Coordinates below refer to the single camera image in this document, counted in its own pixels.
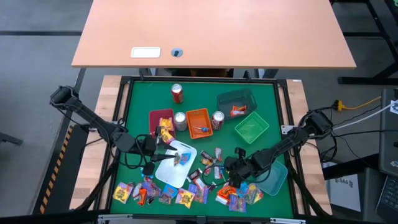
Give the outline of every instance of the silver can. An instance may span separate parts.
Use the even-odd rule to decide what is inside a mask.
[[[183,112],[174,115],[174,126],[179,131],[185,131],[187,128],[187,116]]]
[[[216,111],[211,116],[211,127],[215,131],[221,130],[224,124],[224,113],[221,111]]]

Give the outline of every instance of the yellow cable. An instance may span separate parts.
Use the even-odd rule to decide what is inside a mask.
[[[379,97],[377,97],[377,98],[375,98],[375,99],[373,99],[373,100],[371,100],[371,101],[369,101],[369,102],[366,102],[366,103],[364,103],[364,104],[362,104],[362,105],[353,107],[353,108],[347,107],[347,106],[345,106],[341,101],[339,101],[339,102],[341,102],[341,104],[339,105],[339,111],[341,111],[342,109],[345,109],[345,110],[356,110],[356,109],[360,109],[361,107],[364,107],[364,106],[366,106],[366,105],[369,105],[369,104],[371,104],[371,103],[373,103],[373,102],[375,102],[375,101],[377,101],[377,100],[380,100],[380,99],[381,99],[381,96],[379,96]]]

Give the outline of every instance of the white paper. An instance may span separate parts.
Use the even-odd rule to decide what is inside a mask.
[[[335,163],[327,162],[323,167],[333,166]],[[361,211],[359,199],[358,176],[356,174],[336,179],[326,180],[329,191],[330,203],[344,208]]]
[[[160,47],[133,47],[131,49],[132,58],[159,58]]]

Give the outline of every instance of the green plastic basket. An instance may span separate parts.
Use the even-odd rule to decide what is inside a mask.
[[[253,112],[235,127],[235,131],[247,143],[252,144],[268,128],[269,124]]]

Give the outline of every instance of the white label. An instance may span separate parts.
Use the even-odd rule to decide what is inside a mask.
[[[394,103],[395,100],[391,100],[391,107],[390,107],[390,112],[393,112],[394,114],[398,114],[398,103]]]
[[[159,58],[160,47],[133,47],[131,50],[132,58]]]

